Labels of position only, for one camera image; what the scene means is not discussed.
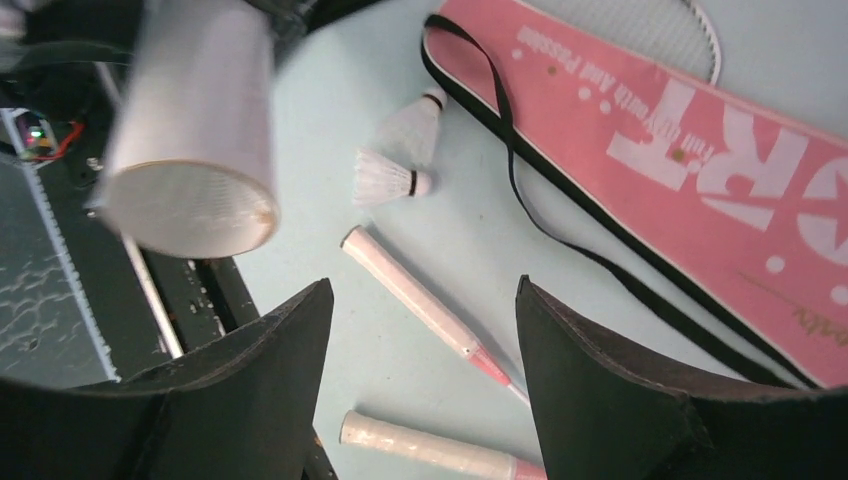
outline badminton racket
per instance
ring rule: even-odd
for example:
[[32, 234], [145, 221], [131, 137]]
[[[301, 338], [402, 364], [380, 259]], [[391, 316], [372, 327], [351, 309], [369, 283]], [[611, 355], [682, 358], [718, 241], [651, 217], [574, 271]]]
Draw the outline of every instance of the badminton racket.
[[365, 267], [460, 357], [507, 387], [527, 406], [530, 400], [498, 365], [480, 340], [429, 290], [404, 269], [362, 226], [351, 230], [342, 250]]
[[609, 43], [715, 85], [721, 45], [694, 0], [524, 0]]
[[492, 480], [544, 480], [545, 471], [512, 455], [376, 420], [345, 415], [339, 442]]

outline white grip tape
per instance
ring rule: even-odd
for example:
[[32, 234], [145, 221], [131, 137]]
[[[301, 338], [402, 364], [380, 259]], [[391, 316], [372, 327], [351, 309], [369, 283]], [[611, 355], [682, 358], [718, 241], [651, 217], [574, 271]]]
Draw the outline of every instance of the white grip tape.
[[371, 272], [415, 316], [463, 358], [468, 358], [477, 350], [480, 343], [468, 327], [400, 266], [362, 226], [354, 228], [345, 237], [342, 250]]
[[339, 442], [426, 462], [480, 478], [514, 480], [516, 459], [488, 448], [437, 437], [348, 412]]

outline shuttlecock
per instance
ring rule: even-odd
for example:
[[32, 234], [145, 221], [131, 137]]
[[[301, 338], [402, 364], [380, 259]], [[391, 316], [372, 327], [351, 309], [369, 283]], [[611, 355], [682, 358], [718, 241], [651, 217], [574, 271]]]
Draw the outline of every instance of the shuttlecock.
[[371, 149], [404, 165], [429, 165], [439, 138], [439, 116], [447, 101], [441, 88], [427, 89], [421, 98], [381, 124]]
[[429, 175], [408, 170], [373, 150], [356, 154], [353, 204], [373, 207], [401, 197], [419, 197], [430, 191]]

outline pink racket cover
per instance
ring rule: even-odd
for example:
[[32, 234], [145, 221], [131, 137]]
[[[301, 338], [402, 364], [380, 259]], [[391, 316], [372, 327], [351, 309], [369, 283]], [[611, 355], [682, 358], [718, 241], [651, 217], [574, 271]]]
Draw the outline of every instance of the pink racket cover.
[[[848, 143], [515, 0], [448, 0], [515, 128], [634, 237], [810, 378], [848, 384]], [[496, 110], [491, 71], [438, 30], [432, 62]]]

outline light blue table surface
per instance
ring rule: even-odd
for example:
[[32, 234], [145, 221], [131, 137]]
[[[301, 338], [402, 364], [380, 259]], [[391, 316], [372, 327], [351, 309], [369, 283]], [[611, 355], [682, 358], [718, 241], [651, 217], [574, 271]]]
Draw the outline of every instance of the light blue table surface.
[[[314, 424], [343, 480], [466, 478], [339, 445], [342, 418], [353, 408], [541, 463], [530, 411], [462, 362], [341, 251], [357, 224], [369, 225], [514, 372], [521, 365], [514, 296], [526, 273], [653, 350], [733, 375], [600, 267], [536, 231], [509, 189], [502, 143], [456, 104], [442, 116], [431, 196], [368, 212], [351, 205], [356, 147], [435, 84], [419, 42], [427, 13], [440, 3], [386, 0], [319, 31], [297, 52], [273, 96], [283, 224], [265, 246], [237, 258], [262, 313], [321, 277], [332, 281], [333, 329]], [[848, 2], [701, 3], [724, 50], [722, 88], [848, 137]], [[691, 315], [708, 317], [535, 171], [518, 170], [529, 201], [561, 236], [614, 253]]]

